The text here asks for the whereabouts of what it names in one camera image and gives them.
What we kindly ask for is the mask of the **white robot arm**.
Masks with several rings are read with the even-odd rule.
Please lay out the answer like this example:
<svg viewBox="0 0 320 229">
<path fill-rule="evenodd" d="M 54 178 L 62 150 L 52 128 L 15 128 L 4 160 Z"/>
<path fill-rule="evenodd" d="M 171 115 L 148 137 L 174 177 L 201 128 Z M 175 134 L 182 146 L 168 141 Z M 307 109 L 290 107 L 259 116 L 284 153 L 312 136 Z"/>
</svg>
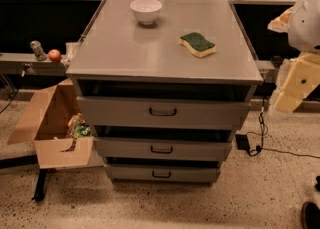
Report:
<svg viewBox="0 0 320 229">
<path fill-rule="evenodd" d="M 289 45 L 300 51 L 283 60 L 269 100 L 269 116 L 283 118 L 320 85 L 320 0 L 297 0 L 268 29 L 287 32 Z"/>
</svg>

